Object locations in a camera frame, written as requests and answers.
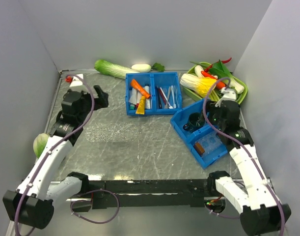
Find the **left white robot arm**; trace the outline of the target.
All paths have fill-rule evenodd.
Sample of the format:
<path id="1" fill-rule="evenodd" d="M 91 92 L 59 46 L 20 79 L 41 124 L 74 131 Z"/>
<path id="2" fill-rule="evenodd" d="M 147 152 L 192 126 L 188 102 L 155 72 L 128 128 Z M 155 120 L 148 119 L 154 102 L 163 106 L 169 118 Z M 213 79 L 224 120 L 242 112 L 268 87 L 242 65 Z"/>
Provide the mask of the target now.
<path id="1" fill-rule="evenodd" d="M 61 110 L 51 128 L 46 146 L 36 164 L 15 191 L 6 191 L 3 204 L 11 221 L 44 229 L 54 210 L 69 197 L 88 195 L 88 176 L 71 172 L 55 187 L 50 187 L 62 160 L 75 145 L 83 126 L 93 111 L 108 107 L 108 94 L 94 86 L 97 97 L 87 91 L 68 89 L 61 102 Z"/>

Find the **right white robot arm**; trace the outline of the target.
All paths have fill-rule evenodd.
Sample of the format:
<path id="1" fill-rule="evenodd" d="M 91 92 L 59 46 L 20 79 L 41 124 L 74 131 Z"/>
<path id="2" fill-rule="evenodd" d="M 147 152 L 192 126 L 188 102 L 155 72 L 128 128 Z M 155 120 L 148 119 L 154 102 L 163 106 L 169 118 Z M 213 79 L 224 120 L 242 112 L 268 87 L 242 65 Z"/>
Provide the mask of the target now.
<path id="1" fill-rule="evenodd" d="M 225 145 L 245 185 L 242 190 L 229 174 L 217 171 L 210 175 L 208 192 L 213 196 L 222 194 L 235 207 L 247 235 L 278 232 L 282 236 L 291 209 L 281 203 L 268 183 L 253 139 L 248 130 L 240 126 L 239 104 L 230 100 L 204 101 L 202 114 Z"/>

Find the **dark green mug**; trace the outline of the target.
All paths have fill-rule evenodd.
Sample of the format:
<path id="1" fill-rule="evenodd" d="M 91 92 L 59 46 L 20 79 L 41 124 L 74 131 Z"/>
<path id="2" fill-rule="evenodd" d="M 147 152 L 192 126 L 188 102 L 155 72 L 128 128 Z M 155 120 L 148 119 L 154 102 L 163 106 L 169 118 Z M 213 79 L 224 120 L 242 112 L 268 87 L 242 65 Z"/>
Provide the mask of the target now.
<path id="1" fill-rule="evenodd" d="M 201 113 L 192 113 L 188 117 L 188 121 L 183 125 L 183 129 L 188 132 L 194 132 L 205 124 L 205 118 Z"/>

